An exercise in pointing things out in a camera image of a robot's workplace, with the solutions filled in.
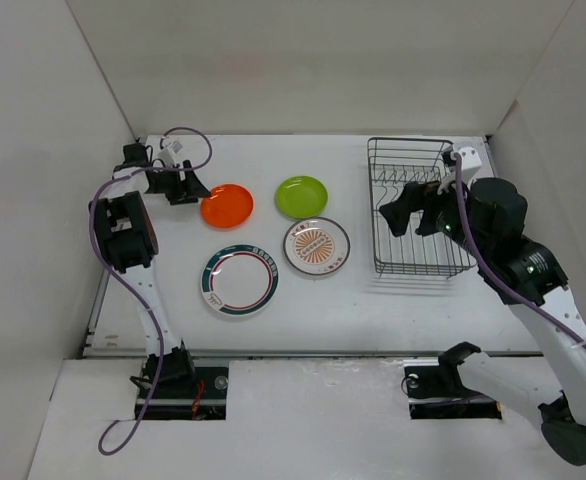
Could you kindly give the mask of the green plastic plate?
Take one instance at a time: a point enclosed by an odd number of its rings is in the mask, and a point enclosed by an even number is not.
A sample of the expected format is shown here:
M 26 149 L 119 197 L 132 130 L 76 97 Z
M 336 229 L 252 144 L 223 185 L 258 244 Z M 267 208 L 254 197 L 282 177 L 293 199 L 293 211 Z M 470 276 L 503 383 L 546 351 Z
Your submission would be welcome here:
M 275 193 L 278 210 L 294 219 L 305 219 L 320 215 L 329 195 L 324 184 L 311 176 L 294 176 L 284 180 Z

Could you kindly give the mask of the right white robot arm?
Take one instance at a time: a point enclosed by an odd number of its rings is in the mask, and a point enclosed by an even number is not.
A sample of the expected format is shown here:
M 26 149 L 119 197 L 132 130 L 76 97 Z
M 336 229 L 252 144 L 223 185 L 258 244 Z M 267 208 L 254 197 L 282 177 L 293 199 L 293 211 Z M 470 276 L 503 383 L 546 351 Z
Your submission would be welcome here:
M 540 429 L 551 449 L 574 466 L 586 465 L 586 324 L 568 278 L 552 252 L 523 233 L 526 199 L 508 181 L 472 185 L 409 182 L 379 208 L 390 232 L 407 232 L 419 213 L 417 235 L 442 233 L 470 253 L 478 273 L 534 338 L 555 376 L 542 385 L 461 342 L 427 364 L 405 369 L 410 398 L 436 412 L 479 396 L 506 405 Z

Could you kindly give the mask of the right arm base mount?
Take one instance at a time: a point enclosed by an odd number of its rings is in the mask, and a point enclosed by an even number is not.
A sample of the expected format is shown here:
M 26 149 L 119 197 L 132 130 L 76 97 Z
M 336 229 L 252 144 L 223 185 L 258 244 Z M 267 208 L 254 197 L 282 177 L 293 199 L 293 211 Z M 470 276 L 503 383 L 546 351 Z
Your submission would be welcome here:
M 499 403 L 468 389 L 434 359 L 411 360 L 403 366 L 401 383 L 412 420 L 501 420 Z

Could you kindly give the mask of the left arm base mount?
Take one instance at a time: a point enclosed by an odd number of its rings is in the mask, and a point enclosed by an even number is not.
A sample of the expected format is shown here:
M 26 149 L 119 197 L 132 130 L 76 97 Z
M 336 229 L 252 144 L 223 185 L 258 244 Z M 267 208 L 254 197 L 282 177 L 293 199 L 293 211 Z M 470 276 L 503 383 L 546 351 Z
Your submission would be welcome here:
M 226 419 L 229 368 L 197 366 L 197 379 L 161 382 L 144 420 L 218 421 Z

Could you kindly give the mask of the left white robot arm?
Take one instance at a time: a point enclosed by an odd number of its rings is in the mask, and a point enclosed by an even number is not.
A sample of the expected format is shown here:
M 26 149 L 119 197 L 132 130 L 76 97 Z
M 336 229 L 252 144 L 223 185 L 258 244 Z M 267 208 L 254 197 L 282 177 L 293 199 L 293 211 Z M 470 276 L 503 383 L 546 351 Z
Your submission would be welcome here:
M 199 379 L 190 352 L 172 332 L 161 299 L 156 275 L 159 244 L 144 196 L 162 195 L 176 206 L 197 204 L 211 192 L 190 161 L 176 163 L 169 149 L 161 153 L 161 159 L 153 160 L 150 146 L 136 142 L 123 147 L 124 161 L 89 202 L 89 231 L 96 256 L 140 307 L 147 361 L 142 376 L 132 382 L 183 397 Z

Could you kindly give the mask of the orange plastic plate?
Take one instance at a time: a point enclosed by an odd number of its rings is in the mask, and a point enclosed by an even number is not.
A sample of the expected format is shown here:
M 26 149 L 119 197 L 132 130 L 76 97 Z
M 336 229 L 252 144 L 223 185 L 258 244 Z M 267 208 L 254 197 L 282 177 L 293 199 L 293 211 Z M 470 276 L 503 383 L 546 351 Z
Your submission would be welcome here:
M 214 187 L 200 206 L 203 220 L 217 229 L 232 229 L 242 225 L 252 214 L 254 199 L 243 186 L 223 184 Z

